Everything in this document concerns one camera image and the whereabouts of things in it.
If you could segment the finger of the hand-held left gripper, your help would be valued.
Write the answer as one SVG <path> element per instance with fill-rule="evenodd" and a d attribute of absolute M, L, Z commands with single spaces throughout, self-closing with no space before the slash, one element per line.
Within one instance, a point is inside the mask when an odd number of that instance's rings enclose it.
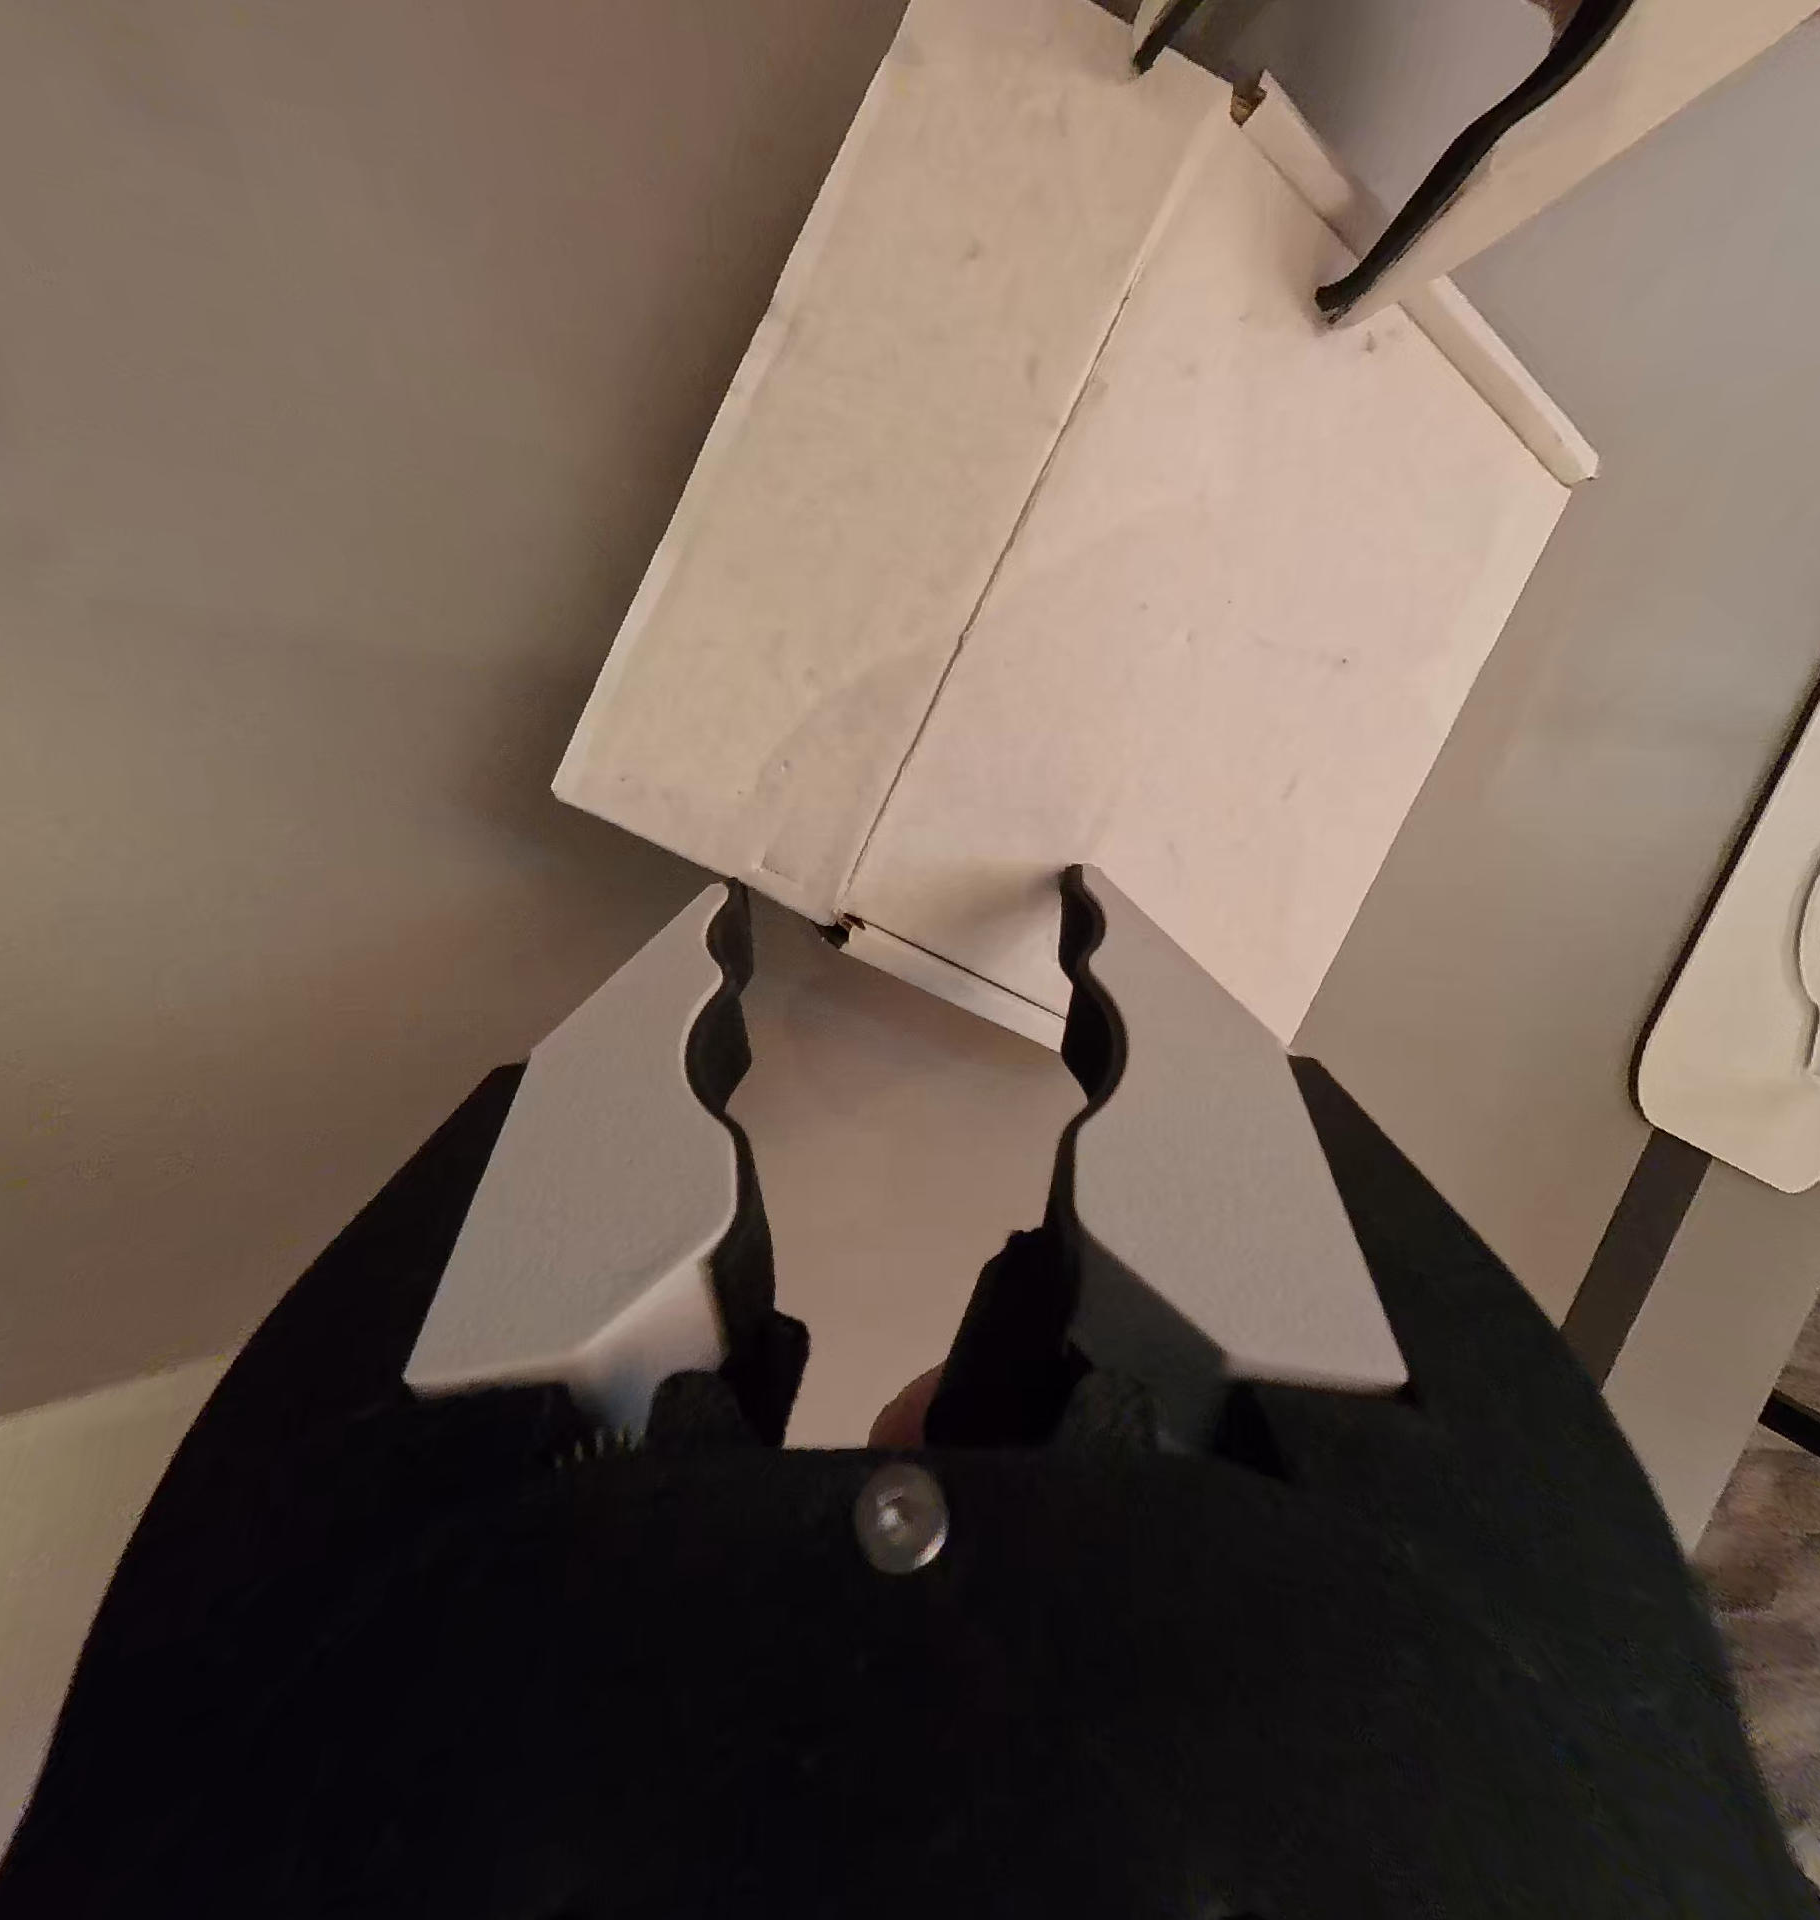
<path fill-rule="evenodd" d="M 1816 13 L 1820 1 L 1577 3 L 1540 64 L 1445 146 L 1357 263 L 1316 287 L 1316 312 L 1343 324 L 1448 277 Z"/>
<path fill-rule="evenodd" d="M 1130 16 L 1130 70 L 1146 72 L 1198 18 L 1203 20 L 1206 36 L 1221 29 L 1219 39 L 1234 39 L 1261 15 L 1262 1 L 1138 1 Z"/>

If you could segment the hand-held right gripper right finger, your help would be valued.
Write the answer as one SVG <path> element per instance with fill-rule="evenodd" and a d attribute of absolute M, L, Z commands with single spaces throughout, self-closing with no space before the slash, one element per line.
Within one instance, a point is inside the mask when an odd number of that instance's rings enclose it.
<path fill-rule="evenodd" d="M 1408 1370 L 1283 1041 L 1100 867 L 1060 878 L 1053 1168 L 1069 1343 L 1209 1452 L 1233 1391 L 1396 1398 Z"/>

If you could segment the person's right hand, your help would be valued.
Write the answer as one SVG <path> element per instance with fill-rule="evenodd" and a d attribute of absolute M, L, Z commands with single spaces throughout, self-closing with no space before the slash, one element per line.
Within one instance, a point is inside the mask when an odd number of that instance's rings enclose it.
<path fill-rule="evenodd" d="M 867 1447 L 874 1452 L 922 1449 L 928 1409 L 941 1390 L 944 1376 L 945 1364 L 937 1362 L 906 1380 L 877 1412 L 866 1442 Z"/>

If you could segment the white cardboard box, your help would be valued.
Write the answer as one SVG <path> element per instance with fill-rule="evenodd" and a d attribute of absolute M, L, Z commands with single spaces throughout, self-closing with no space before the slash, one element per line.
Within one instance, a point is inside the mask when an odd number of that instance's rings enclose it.
<path fill-rule="evenodd" d="M 1060 1037 L 1100 867 L 1295 1037 L 1568 492 L 1274 76 L 910 3 L 619 625 L 557 800 Z"/>

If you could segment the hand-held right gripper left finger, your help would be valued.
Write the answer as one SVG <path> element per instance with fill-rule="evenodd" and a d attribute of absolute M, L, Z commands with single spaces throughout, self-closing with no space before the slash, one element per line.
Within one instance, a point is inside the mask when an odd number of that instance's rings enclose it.
<path fill-rule="evenodd" d="M 749 897 L 715 882 L 533 1049 L 403 1366 L 422 1399 L 555 1384 L 645 1427 L 666 1378 L 774 1329 L 750 1066 Z"/>

